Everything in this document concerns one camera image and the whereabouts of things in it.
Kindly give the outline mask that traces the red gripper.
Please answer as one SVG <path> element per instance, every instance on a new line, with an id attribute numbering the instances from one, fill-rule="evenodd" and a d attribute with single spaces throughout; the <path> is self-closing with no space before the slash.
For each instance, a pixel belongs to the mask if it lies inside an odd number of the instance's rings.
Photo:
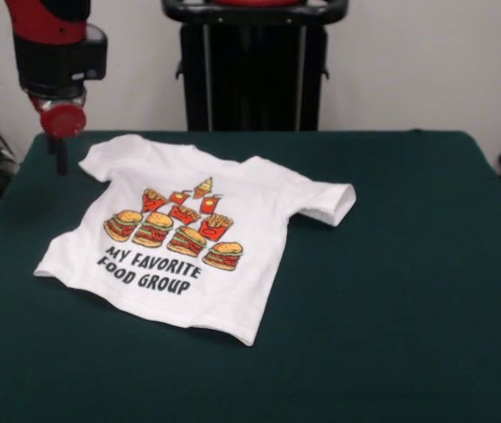
<path id="1" fill-rule="evenodd" d="M 62 137 L 75 137 L 84 130 L 87 122 L 84 111 L 87 91 L 26 93 L 47 134 L 48 153 L 55 155 L 57 173 L 66 176 L 69 168 L 68 151 Z"/>

